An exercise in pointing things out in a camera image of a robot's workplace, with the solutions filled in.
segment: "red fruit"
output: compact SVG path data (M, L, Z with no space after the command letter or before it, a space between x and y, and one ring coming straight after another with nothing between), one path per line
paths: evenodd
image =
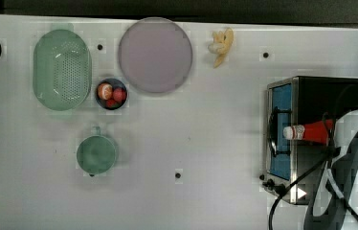
M119 106L119 104L116 101L109 99L105 102L105 106L108 108L113 108Z
M127 98L127 93L122 88L117 88L113 91L113 99L119 104Z

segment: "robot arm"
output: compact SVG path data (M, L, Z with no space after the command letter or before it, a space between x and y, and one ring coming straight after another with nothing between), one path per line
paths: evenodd
M348 215L342 199L358 214L358 110L338 120L334 141L339 154L332 159L330 168L324 167L318 190L309 203L304 229L358 229L358 221Z

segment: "microwave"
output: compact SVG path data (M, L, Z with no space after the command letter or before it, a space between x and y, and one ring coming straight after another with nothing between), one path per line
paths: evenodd
M358 109L358 79L297 76L269 84L266 97L263 142L266 171L261 179L266 181L265 190L277 196L274 187L293 183L322 160L325 148L318 143L286 140L283 129L321 121L325 113L335 113L338 119ZM307 205L321 172L320 167L300 181L283 200Z

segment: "small bowl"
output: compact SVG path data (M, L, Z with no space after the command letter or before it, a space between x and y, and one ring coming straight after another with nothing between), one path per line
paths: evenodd
M113 87L113 90L117 89L117 88L121 88L125 93L126 93L126 98L125 100L119 105L119 106L116 106L116 107L112 107L112 108L109 108L106 106L106 102L107 100L103 100L99 97L98 95L98 88L101 84L103 83L109 83L111 85L111 87ZM117 80L117 79L105 79L105 80L102 80L101 82L99 82L98 86L96 86L96 90L95 91L95 97L96 97L96 101L98 102L98 104L104 108L104 109L107 109L107 110L116 110L116 109L119 109L121 108L125 102L128 100L128 90L127 88L125 87L125 85L120 81L120 80Z

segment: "black cable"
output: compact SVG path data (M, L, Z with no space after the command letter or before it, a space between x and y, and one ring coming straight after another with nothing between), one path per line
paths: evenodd
M328 116L328 113L324 113L323 114L323 118L322 118L322 122L323 122L323 126L325 128L325 131L327 132L327 143L326 143L326 153L327 153L327 166L330 168L331 167L331 162L332 162L332 158L334 157L334 152L335 152L335 142L334 142L334 124L335 124L335 116L332 118L332 126L331 129L328 129L327 127L327 123L325 120L325 117Z
M340 102L340 100L343 98L343 96L346 94L346 92L348 91L348 89L352 88L353 86L355 86L355 84L349 84L347 87L345 87L343 89L343 91L341 91L340 95L338 95L337 100L335 101L335 106L334 106L334 111L333 114L331 115L331 119L332 119L332 129L331 129L331 134L329 138L334 138L334 131L335 131L335 125L337 123L337 110L339 108L338 104Z
M352 216L358 221L358 214L351 208L351 206L349 206L347 200L343 197L341 198L341 201L344 203L344 207L349 210Z

